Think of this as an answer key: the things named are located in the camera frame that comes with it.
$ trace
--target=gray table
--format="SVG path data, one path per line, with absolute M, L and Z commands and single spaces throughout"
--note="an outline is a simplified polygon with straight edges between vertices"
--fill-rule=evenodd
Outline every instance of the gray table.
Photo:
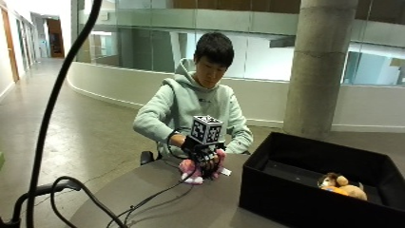
M 197 186 L 183 183 L 160 194 L 132 214 L 129 227 L 286 227 L 239 208 L 241 167 L 247 158 L 245 155 L 227 157 L 225 167 L 232 170 L 229 177 L 220 175 L 217 180 L 205 180 Z M 177 182 L 180 172 L 171 166 L 177 164 L 177 161 L 155 161 L 136 168 L 115 179 L 95 196 L 120 214 Z M 89 200 L 71 219 L 77 227 L 87 228 L 107 227 L 109 221 L 108 215 Z

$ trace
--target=gray floor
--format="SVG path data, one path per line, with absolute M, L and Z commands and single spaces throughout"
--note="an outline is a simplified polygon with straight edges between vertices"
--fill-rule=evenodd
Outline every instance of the gray floor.
M 3 219 L 12 217 L 13 203 L 28 191 L 41 115 L 61 64 L 60 59 L 41 59 L 0 101 L 0 151 L 7 159 L 0 171 Z M 97 101 L 64 85 L 48 129 L 39 184 L 68 175 L 96 192 L 137 168 L 140 151 L 153 150 L 155 144 L 132 130 L 136 113 L 135 109 Z M 277 129 L 255 126 L 251 129 L 256 140 L 251 151 L 255 151 L 268 133 Z M 386 153 L 405 173 L 404 133 L 332 132 L 325 141 Z M 57 195 L 67 218 L 87 199 L 83 192 L 65 191 Z M 36 204 L 37 227 L 64 227 L 48 196 L 39 197 Z

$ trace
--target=black box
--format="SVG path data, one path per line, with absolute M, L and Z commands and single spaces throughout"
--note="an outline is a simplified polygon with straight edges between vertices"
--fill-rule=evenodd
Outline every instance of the black box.
M 368 201 L 318 189 L 328 172 Z M 243 166 L 240 207 L 292 227 L 405 227 L 405 180 L 388 155 L 271 133 Z

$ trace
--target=hand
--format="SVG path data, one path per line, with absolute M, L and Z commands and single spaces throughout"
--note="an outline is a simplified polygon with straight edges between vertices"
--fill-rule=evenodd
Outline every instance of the hand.
M 181 148 L 183 143 L 185 142 L 187 137 L 183 134 L 176 134 L 169 138 L 169 144 Z

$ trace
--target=stuffed toy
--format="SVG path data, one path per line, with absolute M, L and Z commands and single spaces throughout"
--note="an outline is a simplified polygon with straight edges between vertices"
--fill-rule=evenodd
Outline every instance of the stuffed toy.
M 225 157 L 227 154 L 221 149 L 216 150 L 216 154 L 217 154 L 217 170 L 213 172 L 211 178 L 217 178 L 220 172 L 223 171 L 224 168 L 224 161 L 225 161 Z M 185 180 L 185 183 L 189 184 L 203 184 L 204 179 L 203 179 L 203 173 L 201 173 L 201 167 L 200 164 L 196 164 L 193 162 L 193 160 L 183 160 L 181 163 L 179 164 L 179 168 L 181 171 L 181 179 L 184 179 L 193 171 L 195 166 L 197 166 L 195 173 L 192 174 L 192 176 Z
M 317 181 L 317 186 L 324 190 L 341 193 L 360 200 L 368 200 L 362 184 L 360 183 L 360 187 L 349 184 L 348 179 L 337 173 L 328 173 L 324 175 Z

